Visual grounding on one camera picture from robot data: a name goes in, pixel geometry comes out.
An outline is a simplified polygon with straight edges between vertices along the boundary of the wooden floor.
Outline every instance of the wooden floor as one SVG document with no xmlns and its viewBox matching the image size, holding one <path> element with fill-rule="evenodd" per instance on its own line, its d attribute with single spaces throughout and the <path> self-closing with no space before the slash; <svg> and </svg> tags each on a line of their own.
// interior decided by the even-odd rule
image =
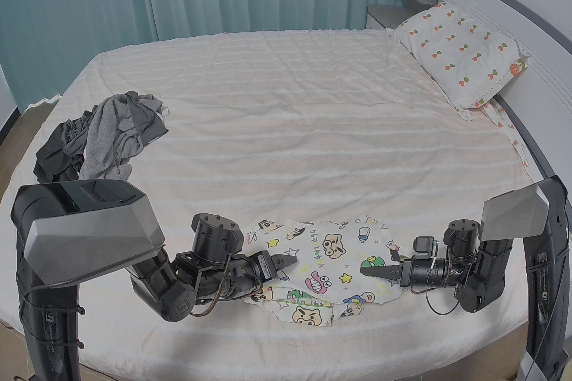
<svg viewBox="0 0 572 381">
<path fill-rule="evenodd" d="M 54 105 L 43 103 L 25 111 L 16 121 L 4 142 L 0 144 L 0 198 L 10 183 L 14 168 L 24 156 L 34 135 L 51 113 Z M 497 342 L 454 364 L 407 378 L 407 381 L 498 381 L 503 378 L 513 379 L 520 360 L 520 350 L 524 347 L 525 342 L 526 327 L 522 326 Z M 568 349 L 572 349 L 572 341 L 567 341 L 567 346 Z M 571 368 L 572 366 L 568 366 L 563 380 L 572 381 Z M 81 369 L 82 381 L 129 381 L 123 377 L 109 377 L 87 367 Z M 32 364 L 27 354 L 24 337 L 16 330 L 0 326 L 0 380 L 11 381 L 16 376 L 27 380 L 32 374 Z"/>
</svg>

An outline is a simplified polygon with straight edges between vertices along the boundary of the gray headboard frame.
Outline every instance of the gray headboard frame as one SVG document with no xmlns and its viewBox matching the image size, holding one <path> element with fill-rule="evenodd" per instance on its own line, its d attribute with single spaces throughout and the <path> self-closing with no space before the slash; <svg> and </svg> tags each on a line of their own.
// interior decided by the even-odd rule
<svg viewBox="0 0 572 381">
<path fill-rule="evenodd" d="M 572 54 L 572 41 L 569 40 L 560 30 L 556 29 L 552 24 L 547 22 L 545 19 L 541 18 L 537 13 L 533 12 L 529 7 L 523 5 L 518 0 L 500 0 L 506 5 L 510 6 L 513 10 L 518 11 L 521 15 L 526 17 L 528 20 L 536 24 L 540 29 L 544 30 L 548 35 L 550 35 L 554 41 L 558 42 L 569 54 Z M 540 173 L 543 177 L 551 177 L 554 175 L 554 170 L 550 163 L 548 162 L 546 156 L 538 146 L 537 142 L 529 133 L 528 129 L 518 118 L 516 113 L 511 109 L 509 104 L 503 99 L 499 94 L 495 96 L 496 101 L 504 108 L 506 113 L 509 115 L 514 126 L 521 135 L 523 141 L 526 143 L 530 153 L 534 158 L 534 162 L 538 166 Z M 572 205 L 570 204 L 570 199 L 566 202 L 566 213 L 568 220 L 572 218 Z"/>
</svg>

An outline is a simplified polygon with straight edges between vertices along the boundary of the pillowcase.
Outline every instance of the pillowcase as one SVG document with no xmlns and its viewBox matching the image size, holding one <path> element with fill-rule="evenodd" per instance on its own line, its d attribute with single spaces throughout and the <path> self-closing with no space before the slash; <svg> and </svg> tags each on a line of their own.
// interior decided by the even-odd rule
<svg viewBox="0 0 572 381">
<path fill-rule="evenodd" d="M 515 40 L 447 1 L 388 33 L 411 52 L 459 113 L 485 104 L 525 69 Z"/>
</svg>

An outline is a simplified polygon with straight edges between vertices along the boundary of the bed sheet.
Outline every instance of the bed sheet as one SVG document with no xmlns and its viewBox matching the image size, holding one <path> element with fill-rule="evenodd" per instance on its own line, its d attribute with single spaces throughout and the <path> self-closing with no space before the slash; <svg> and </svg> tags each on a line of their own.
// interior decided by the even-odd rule
<svg viewBox="0 0 572 381">
<path fill-rule="evenodd" d="M 131 160 L 171 257 L 190 249 L 192 216 L 346 220 L 368 214 L 392 229 L 404 255 L 418 235 L 441 239 L 450 220 L 530 184 L 508 138 L 483 113 L 462 120 L 407 50 L 384 31 L 220 34 L 128 46 L 95 57 L 63 94 L 0 205 L 0 318 L 16 328 L 15 230 L 20 185 L 56 125 L 113 93 L 152 93 L 169 133 Z M 526 320 L 522 243 L 507 287 L 480 313 L 433 314 L 404 293 L 332 328 L 276 320 L 245 303 L 164 322 L 118 271 L 84 283 L 79 336 L 89 366 L 139 380 L 376 379 L 431 370 Z M 431 293 L 446 310 L 453 291 Z"/>
</svg>

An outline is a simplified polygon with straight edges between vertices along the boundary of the cartoon print shirt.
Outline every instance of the cartoon print shirt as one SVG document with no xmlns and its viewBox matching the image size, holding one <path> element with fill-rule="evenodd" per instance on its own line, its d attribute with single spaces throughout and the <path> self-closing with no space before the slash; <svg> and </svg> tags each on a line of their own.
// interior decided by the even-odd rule
<svg viewBox="0 0 572 381">
<path fill-rule="evenodd" d="M 280 320 L 331 325 L 333 319 L 363 313 L 366 303 L 399 298 L 395 281 L 361 275 L 361 266 L 399 263 L 399 246 L 377 221 L 284 224 L 263 221 L 246 236 L 244 253 L 261 249 L 295 255 L 298 262 L 279 271 L 261 293 L 247 298 Z"/>
</svg>

